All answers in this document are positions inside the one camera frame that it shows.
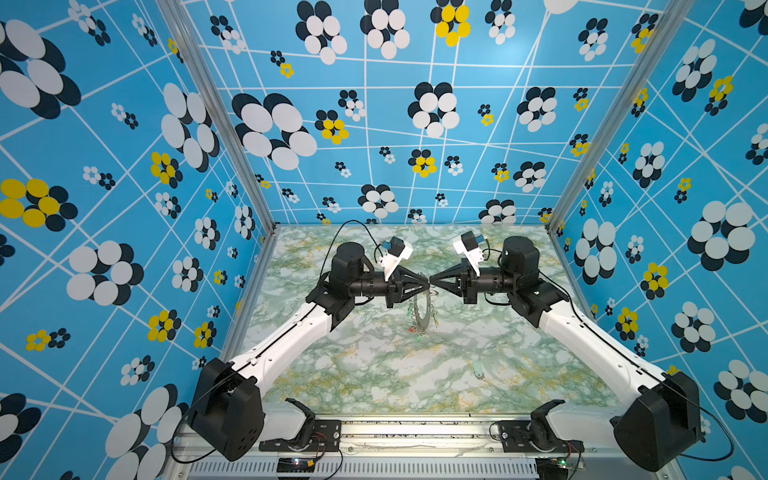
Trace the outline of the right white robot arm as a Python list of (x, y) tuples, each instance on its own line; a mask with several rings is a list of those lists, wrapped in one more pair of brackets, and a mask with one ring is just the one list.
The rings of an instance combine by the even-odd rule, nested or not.
[(638, 467), (657, 472), (701, 437), (697, 384), (682, 372), (673, 375), (626, 348), (582, 317), (570, 296), (546, 280), (539, 251), (522, 236), (505, 239), (497, 264), (484, 259), (476, 236), (453, 242), (459, 264), (434, 274), (432, 285), (466, 304), (481, 294), (504, 294), (510, 307), (533, 327), (559, 341), (616, 395), (614, 409), (569, 406), (551, 400), (530, 415), (529, 438), (543, 452), (566, 441), (621, 450)]

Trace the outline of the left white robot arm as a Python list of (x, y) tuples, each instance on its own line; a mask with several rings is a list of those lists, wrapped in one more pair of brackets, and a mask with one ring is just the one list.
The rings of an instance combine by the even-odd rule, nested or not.
[(203, 368), (186, 422), (229, 461), (269, 441), (304, 448), (315, 439), (315, 413), (295, 399), (267, 403), (275, 380), (313, 343), (335, 330), (365, 301), (381, 297), (388, 308), (428, 290), (428, 279), (402, 266), (413, 253), (399, 237), (385, 242), (373, 265), (362, 245), (341, 244), (298, 311), (258, 345)]

